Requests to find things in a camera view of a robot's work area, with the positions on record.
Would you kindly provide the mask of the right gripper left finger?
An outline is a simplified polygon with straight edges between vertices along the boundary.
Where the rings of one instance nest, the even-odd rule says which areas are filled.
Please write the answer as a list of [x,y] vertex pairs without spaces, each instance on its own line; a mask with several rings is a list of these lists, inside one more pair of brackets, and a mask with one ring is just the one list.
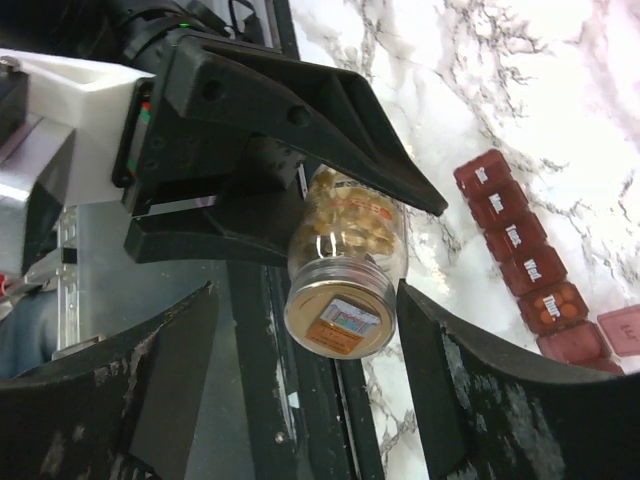
[[206,283],[143,323],[2,381],[2,478],[184,478],[218,304]]

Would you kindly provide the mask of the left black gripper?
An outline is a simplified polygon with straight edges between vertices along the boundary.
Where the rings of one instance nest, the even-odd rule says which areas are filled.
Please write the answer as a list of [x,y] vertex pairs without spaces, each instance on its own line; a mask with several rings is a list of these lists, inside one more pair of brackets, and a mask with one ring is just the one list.
[[[243,175],[241,193],[286,189],[305,154],[433,216],[448,206],[355,72],[188,35],[173,49],[163,96],[152,78],[134,83],[111,171],[132,214],[215,196]],[[138,264],[284,268],[294,232],[288,189],[136,218],[124,249]]]

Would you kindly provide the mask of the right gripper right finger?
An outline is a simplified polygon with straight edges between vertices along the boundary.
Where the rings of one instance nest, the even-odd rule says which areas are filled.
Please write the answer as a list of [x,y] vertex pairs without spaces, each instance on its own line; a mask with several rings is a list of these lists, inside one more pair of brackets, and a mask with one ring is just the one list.
[[639,378],[556,362],[400,283],[398,331],[433,479],[635,479]]

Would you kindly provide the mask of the red weekly pill organizer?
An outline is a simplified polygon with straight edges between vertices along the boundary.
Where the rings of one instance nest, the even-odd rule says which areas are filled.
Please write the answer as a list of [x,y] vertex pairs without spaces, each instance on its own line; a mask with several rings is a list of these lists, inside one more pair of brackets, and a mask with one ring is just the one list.
[[456,185],[497,263],[539,352],[554,361],[614,374],[639,370],[639,307],[603,308],[586,297],[554,234],[491,149],[454,171]]

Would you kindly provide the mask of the clear pill bottle yellow pills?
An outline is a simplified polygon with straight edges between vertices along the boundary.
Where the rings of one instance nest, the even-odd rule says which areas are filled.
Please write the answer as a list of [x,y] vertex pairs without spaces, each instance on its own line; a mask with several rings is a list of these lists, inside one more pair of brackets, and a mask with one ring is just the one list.
[[285,325],[311,352],[351,360],[392,339],[408,269],[405,206],[327,166],[311,179],[288,252]]

